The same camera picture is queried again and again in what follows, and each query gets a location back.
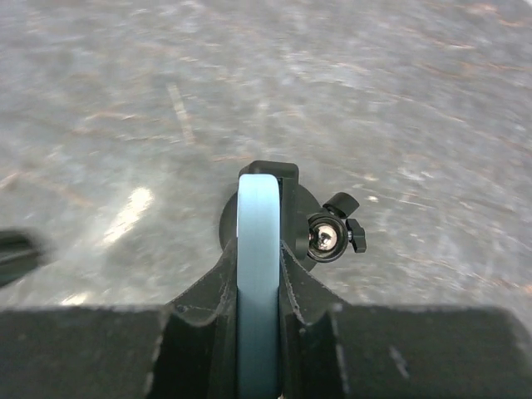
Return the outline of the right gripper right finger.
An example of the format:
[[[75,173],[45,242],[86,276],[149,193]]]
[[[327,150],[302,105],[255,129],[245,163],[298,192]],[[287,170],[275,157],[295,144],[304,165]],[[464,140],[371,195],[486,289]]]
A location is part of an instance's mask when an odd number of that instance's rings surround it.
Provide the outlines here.
[[[287,398],[528,398],[531,337],[494,307],[353,305],[281,253]]]

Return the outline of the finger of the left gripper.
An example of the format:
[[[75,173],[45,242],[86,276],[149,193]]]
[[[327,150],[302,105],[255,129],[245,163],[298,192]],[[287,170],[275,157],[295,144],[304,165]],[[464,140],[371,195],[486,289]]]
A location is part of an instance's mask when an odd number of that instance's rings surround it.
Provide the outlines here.
[[[47,242],[27,229],[1,230],[1,286],[23,278],[50,261]]]

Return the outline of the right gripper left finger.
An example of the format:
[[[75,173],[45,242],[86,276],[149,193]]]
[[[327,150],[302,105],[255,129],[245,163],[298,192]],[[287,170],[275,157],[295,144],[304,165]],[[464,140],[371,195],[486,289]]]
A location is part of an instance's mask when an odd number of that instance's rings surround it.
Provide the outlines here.
[[[4,308],[2,397],[236,397],[235,266],[166,305]]]

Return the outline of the black phone stand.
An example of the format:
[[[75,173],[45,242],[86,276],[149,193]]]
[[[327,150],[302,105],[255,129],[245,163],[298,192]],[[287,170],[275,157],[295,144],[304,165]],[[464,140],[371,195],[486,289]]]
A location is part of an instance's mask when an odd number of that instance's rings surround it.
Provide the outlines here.
[[[315,264],[340,259],[349,246],[357,254],[367,251],[365,229],[352,217],[360,204],[350,194],[338,192],[319,204],[299,182],[298,166],[289,162],[254,160],[239,174],[272,175],[277,179],[280,239],[307,271]]]

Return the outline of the phone with light blue case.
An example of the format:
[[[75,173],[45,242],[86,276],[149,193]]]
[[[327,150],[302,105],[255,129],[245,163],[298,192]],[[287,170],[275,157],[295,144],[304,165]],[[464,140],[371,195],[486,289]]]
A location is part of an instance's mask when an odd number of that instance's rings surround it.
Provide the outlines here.
[[[237,201],[237,391],[278,396],[280,200],[272,175],[239,177]]]

